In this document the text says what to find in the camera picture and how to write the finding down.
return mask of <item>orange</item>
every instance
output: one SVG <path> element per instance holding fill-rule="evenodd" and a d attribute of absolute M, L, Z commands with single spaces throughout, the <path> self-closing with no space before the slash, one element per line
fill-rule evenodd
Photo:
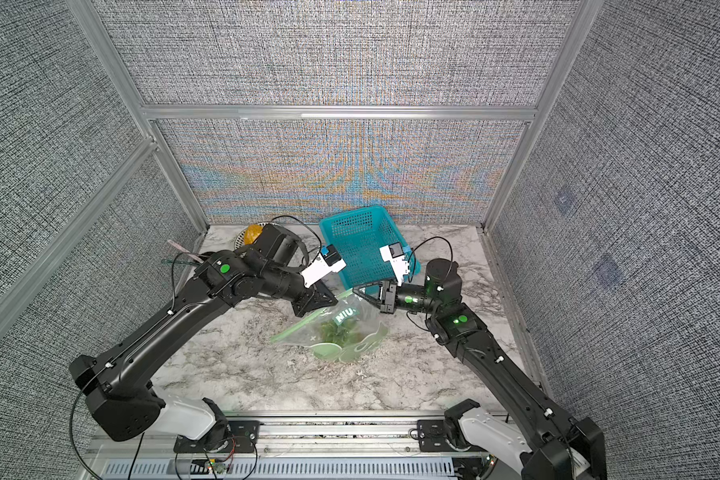
<path fill-rule="evenodd" d="M 242 242 L 245 245 L 252 244 L 257 238 L 259 238 L 263 229 L 264 227 L 261 225 L 249 225 L 248 228 L 246 228 L 246 234 L 242 236 Z"/>

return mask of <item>mounting plate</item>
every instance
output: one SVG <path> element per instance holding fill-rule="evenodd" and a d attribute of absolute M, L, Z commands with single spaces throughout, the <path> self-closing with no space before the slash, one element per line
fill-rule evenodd
<path fill-rule="evenodd" d="M 466 450 L 456 450 L 445 439 L 443 420 L 419 420 L 416 422 L 418 449 L 422 452 L 485 452 L 480 447 L 470 446 Z"/>
<path fill-rule="evenodd" d="M 231 436 L 235 439 L 235 453 L 254 453 L 253 444 L 259 439 L 259 425 L 257 420 L 234 420 L 230 421 Z M 230 453 L 232 451 L 232 442 L 214 453 Z M 203 453 L 202 447 L 197 440 L 190 440 L 187 437 L 177 436 L 176 443 L 173 445 L 174 453 Z"/>

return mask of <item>black robotic arm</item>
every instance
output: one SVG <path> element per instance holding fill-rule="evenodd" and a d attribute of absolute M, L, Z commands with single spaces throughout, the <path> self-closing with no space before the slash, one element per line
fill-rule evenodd
<path fill-rule="evenodd" d="M 245 299 L 288 300 L 297 316 L 335 305 L 323 282 L 305 282 L 300 269 L 287 266 L 297 246 L 306 255 L 290 230 L 265 226 L 250 246 L 209 255 L 171 302 L 125 340 L 96 357 L 73 360 L 70 373 L 107 435 L 121 442 L 157 423 L 159 430 L 198 440 L 209 450 L 227 437 L 226 418 L 213 401 L 159 395 L 150 378 L 201 328 Z M 340 260 L 334 250 L 325 257 L 331 264 Z"/>
<path fill-rule="evenodd" d="M 485 323 L 461 301 L 458 264 L 435 259 L 427 264 L 424 284 L 395 280 L 356 286 L 354 291 L 381 312 L 396 309 L 426 314 L 426 327 L 437 343 L 469 367 L 515 420 L 523 439 L 511 428 L 495 425 L 474 400 L 445 412 L 448 448 L 472 445 L 497 454 L 523 479 L 570 479 L 588 472 L 606 480 L 603 432 L 590 419 L 576 420 L 548 397 L 501 349 Z M 497 450 L 504 452 L 502 458 Z"/>

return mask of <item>white marble surface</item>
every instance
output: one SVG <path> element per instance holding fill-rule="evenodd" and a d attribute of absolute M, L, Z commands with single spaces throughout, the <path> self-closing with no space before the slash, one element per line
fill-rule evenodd
<path fill-rule="evenodd" d="M 309 247 L 317 244 L 303 226 L 289 227 Z M 201 251 L 232 250 L 242 228 L 212 226 Z M 400 231 L 412 246 L 434 235 L 451 241 L 464 280 L 464 302 L 522 368 L 475 227 L 401 226 Z M 441 240 L 432 240 L 417 251 L 424 263 L 439 256 L 449 256 L 448 245 Z M 422 276 L 414 283 L 422 283 Z M 334 293 L 343 291 L 336 274 L 326 279 Z M 413 318 L 421 324 L 421 316 Z M 328 363 L 306 349 L 269 342 L 270 336 L 295 321 L 289 302 L 246 300 L 195 335 L 153 381 L 177 395 L 212 398 L 223 410 L 443 409 L 465 398 L 503 410 L 466 366 L 429 333 L 413 326 L 404 312 L 384 316 L 389 327 L 384 342 L 354 363 Z"/>

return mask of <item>plastic zip bag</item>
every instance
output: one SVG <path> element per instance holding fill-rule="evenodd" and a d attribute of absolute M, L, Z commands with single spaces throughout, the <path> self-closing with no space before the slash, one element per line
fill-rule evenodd
<path fill-rule="evenodd" d="M 376 350 L 389 332 L 382 314 L 352 290 L 336 300 L 336 305 L 315 310 L 270 342 L 307 347 L 329 362 L 353 362 Z"/>

